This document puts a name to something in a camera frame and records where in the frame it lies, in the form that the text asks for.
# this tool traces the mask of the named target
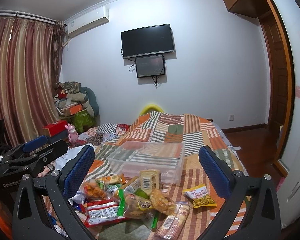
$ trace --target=curtain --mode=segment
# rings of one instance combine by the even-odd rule
[[[53,26],[0,17],[0,119],[12,146],[59,119],[51,81]]]
[[[63,40],[65,38],[65,26],[63,21],[57,21],[53,27],[52,35],[52,84],[58,87],[60,72],[61,72],[61,60],[62,60],[62,50],[63,50]]]

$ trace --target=screw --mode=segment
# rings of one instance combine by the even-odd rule
[[[243,174],[242,171],[239,171],[239,170],[234,170],[233,173],[234,173],[234,175],[237,176],[237,177],[241,177],[242,174]]]
[[[27,180],[27,179],[29,179],[29,177],[30,177],[29,174],[25,174],[25,175],[22,176],[22,179],[23,179],[23,180]]]
[[[271,180],[271,176],[269,174],[265,174],[265,179],[266,180]]]
[[[56,177],[59,175],[59,171],[58,170],[54,170],[53,172],[51,172],[52,177]]]

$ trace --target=transparent plastic bin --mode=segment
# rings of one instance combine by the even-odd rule
[[[126,141],[107,160],[112,172],[125,177],[139,176],[140,171],[161,171],[161,182],[180,185],[185,143]]]

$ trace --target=pink plush toy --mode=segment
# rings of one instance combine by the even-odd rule
[[[75,126],[68,123],[68,125],[65,125],[65,127],[68,130],[69,143],[71,143],[71,145],[75,145],[79,137],[79,134],[75,130]]]

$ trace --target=wooden floor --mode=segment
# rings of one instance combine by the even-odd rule
[[[272,165],[277,150],[275,138],[268,129],[260,128],[241,132],[226,133],[231,144],[242,149],[236,151],[249,176],[262,177],[269,174],[277,186],[281,174]]]

